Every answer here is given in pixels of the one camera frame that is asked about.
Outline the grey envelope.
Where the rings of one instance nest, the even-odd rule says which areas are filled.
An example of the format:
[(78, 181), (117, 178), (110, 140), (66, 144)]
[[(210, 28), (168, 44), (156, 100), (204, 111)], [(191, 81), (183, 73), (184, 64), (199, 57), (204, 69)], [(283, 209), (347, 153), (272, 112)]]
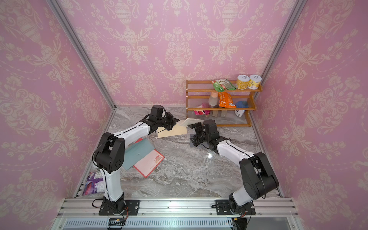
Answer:
[(190, 138), (190, 147), (191, 148), (196, 147), (195, 142), (194, 142), (194, 138)]

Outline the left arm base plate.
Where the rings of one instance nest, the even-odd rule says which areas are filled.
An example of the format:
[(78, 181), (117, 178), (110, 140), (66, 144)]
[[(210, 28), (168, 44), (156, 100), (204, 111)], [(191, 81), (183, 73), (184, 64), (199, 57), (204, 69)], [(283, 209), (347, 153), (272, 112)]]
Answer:
[(137, 216), (140, 208), (140, 200), (120, 200), (117, 202), (103, 198), (99, 210), (99, 216)]

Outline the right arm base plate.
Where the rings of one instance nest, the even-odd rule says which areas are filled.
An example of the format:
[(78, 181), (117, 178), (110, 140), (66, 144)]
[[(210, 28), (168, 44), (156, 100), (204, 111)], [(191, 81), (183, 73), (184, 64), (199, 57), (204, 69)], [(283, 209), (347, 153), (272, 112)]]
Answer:
[(252, 202), (248, 202), (242, 206), (237, 205), (234, 201), (228, 199), (217, 199), (215, 204), (211, 205), (216, 210), (217, 215), (255, 215), (255, 207)]

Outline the cream yellow envelope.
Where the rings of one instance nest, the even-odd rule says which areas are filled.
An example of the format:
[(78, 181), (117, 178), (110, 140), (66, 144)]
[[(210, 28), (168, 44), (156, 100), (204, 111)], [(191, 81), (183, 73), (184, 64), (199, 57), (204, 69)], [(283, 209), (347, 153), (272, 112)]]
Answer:
[(180, 120), (173, 127), (172, 130), (166, 130), (164, 127), (159, 127), (157, 129), (158, 138), (172, 137), (187, 134), (187, 128), (185, 126), (181, 126), (183, 120)]

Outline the tan bordered certificate paper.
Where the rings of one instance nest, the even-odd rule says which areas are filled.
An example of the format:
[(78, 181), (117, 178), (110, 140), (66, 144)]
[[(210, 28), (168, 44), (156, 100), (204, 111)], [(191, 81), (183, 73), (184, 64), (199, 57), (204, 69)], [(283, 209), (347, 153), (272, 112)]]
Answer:
[(186, 120), (181, 120), (178, 125), (183, 126), (183, 127), (187, 127), (188, 125), (192, 125), (192, 124), (196, 124), (196, 123), (203, 123), (204, 120), (201, 119), (195, 119), (195, 118), (187, 118)]

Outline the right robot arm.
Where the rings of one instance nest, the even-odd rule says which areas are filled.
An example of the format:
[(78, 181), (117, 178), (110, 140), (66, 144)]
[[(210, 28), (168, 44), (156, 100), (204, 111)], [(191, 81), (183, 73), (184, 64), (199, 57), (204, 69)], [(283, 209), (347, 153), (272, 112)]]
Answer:
[(278, 178), (267, 156), (262, 152), (246, 151), (233, 144), (229, 138), (221, 136), (214, 120), (197, 122), (188, 127), (195, 130), (194, 136), (190, 138), (195, 147), (203, 145), (239, 166), (242, 186), (229, 195), (232, 213), (244, 213), (252, 201), (266, 198), (267, 193), (279, 187)]

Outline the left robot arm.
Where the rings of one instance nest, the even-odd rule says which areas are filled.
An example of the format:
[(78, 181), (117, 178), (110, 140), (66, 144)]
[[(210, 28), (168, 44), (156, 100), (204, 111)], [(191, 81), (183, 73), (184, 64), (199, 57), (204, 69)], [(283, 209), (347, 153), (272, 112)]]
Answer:
[(102, 135), (98, 147), (93, 153), (93, 163), (100, 169), (103, 176), (104, 204), (119, 212), (122, 212), (126, 207), (120, 182), (120, 168), (124, 163), (126, 146), (154, 133), (159, 127), (170, 131), (179, 121), (163, 106), (155, 104), (151, 108), (150, 114), (132, 127), (114, 134), (105, 132)]

